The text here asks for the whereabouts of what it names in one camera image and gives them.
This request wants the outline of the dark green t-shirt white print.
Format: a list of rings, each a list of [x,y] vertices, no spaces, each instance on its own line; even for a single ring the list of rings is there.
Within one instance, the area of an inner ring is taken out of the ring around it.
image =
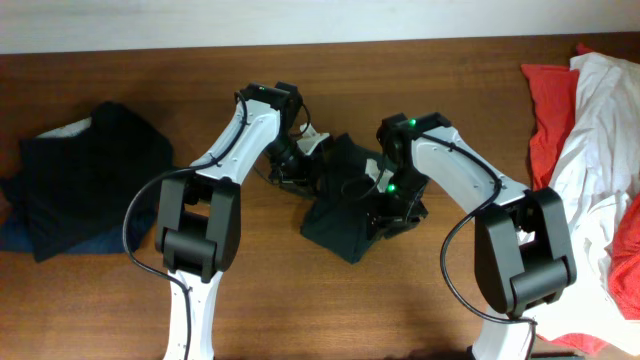
[[[395,171],[382,154],[355,144],[347,134],[337,137],[325,152],[319,192],[304,217],[301,235],[350,264],[359,262],[379,241],[367,239],[365,198],[387,168]]]

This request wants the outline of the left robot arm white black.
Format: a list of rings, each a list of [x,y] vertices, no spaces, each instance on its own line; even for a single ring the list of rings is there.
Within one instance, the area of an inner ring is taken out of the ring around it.
[[[319,146],[310,126],[292,134],[306,106],[298,88],[251,83],[236,96],[234,115],[186,175],[163,180],[155,247],[170,281],[167,359],[211,359],[213,318],[223,273],[241,238],[241,185],[260,156],[276,185],[311,197],[319,178]]]

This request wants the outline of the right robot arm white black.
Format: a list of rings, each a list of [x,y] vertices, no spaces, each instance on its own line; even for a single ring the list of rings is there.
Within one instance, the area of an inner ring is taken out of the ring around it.
[[[381,121],[376,139],[383,162],[392,164],[387,182],[376,180],[381,215],[375,223],[400,232],[424,216],[420,198],[435,182],[463,210],[440,249],[439,267],[454,298],[483,321],[465,359],[532,359],[539,322],[531,311],[560,300],[577,280],[577,265],[560,195],[532,190],[500,172],[461,138],[439,113]],[[474,225],[474,276],[488,304],[482,311],[454,285],[447,267],[450,245]]]

